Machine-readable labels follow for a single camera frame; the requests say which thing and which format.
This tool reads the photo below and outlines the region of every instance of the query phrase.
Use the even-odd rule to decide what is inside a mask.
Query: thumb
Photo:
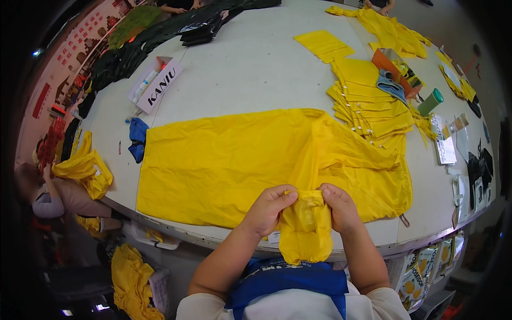
[[[324,198],[324,201],[331,207],[336,208],[338,205],[337,197],[331,190],[325,188],[322,190],[322,197]]]
[[[297,191],[292,191],[289,194],[280,196],[279,198],[272,200],[270,205],[272,210],[275,210],[277,212],[283,210],[287,206],[292,205],[298,198]]]

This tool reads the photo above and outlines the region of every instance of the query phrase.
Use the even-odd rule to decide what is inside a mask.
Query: person's arm
[[[395,0],[389,0],[388,5],[385,6],[384,8],[381,8],[379,10],[379,13],[381,15],[386,15],[386,13],[388,13],[391,10],[391,8],[393,8],[394,6],[395,6]]]
[[[52,197],[52,199],[53,198],[59,198],[60,199],[59,192],[57,191],[57,189],[55,188],[55,185],[53,184],[51,173],[52,173],[52,165],[51,164],[47,164],[45,166],[45,168],[42,170],[42,178],[46,182],[46,187],[48,188],[48,192],[50,193],[50,197]]]
[[[42,176],[46,182],[46,187],[50,194],[51,202],[35,201],[32,204],[32,211],[39,218],[51,219],[57,218],[64,214],[64,205],[60,198],[59,192],[55,188],[51,179],[52,165],[47,164],[42,170]]]
[[[226,301],[231,286],[244,271],[262,237],[275,230],[279,212],[297,200],[289,184],[265,189],[253,203],[244,220],[197,268],[188,295],[209,293]]]
[[[325,202],[332,209],[332,228],[339,232],[347,256],[350,278],[361,294],[390,288],[388,271],[362,223],[350,195],[330,183],[322,183]]]
[[[187,10],[185,10],[183,8],[171,8],[171,7],[168,7],[167,5],[161,6],[160,10],[162,10],[163,12],[175,13],[175,14],[180,14],[180,13],[187,12]]]

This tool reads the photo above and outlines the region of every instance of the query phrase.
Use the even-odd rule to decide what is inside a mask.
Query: worker
[[[173,15],[202,7],[202,5],[199,4],[199,0],[157,0],[157,5],[163,12]]]
[[[31,205],[39,218],[57,218],[66,211],[85,218],[102,217],[119,219],[120,214],[100,201],[93,200],[87,190],[72,179],[51,178],[52,165],[39,170],[28,163],[21,164],[14,172],[15,190],[22,204]]]
[[[352,283],[325,262],[294,266],[283,258],[251,259],[262,237],[275,230],[281,210],[298,197],[292,185],[279,185],[264,190],[198,266],[176,319],[410,319],[352,198],[329,183],[318,189],[341,235]]]
[[[395,6],[395,0],[365,0],[365,5],[380,15],[388,16],[388,12]]]

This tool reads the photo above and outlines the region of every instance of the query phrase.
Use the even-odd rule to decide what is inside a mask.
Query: white label card
[[[281,237],[281,232],[274,231],[268,235],[268,243],[279,243],[280,237]]]

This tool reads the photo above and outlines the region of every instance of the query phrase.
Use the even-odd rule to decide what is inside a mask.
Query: green bottle
[[[419,106],[418,111],[422,117],[426,117],[429,115],[430,111],[432,111],[438,104],[443,102],[443,96],[439,92],[439,90],[434,89],[430,96],[427,97]]]

